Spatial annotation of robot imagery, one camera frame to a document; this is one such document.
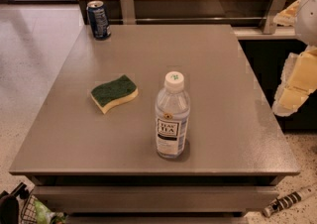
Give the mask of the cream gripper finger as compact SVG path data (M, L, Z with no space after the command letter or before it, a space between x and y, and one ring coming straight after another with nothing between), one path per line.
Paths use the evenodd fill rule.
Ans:
M280 79L272 111L277 116L286 117L297 112L317 89L317 48L308 46L300 55L290 53Z
M296 13L299 8L301 0L296 0L292 4L290 4L286 9L277 13L273 21L281 26L293 26L295 23Z

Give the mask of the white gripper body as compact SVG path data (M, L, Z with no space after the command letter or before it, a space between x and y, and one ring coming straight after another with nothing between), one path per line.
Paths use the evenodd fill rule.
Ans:
M317 46L317 0L300 1L294 29L301 42Z

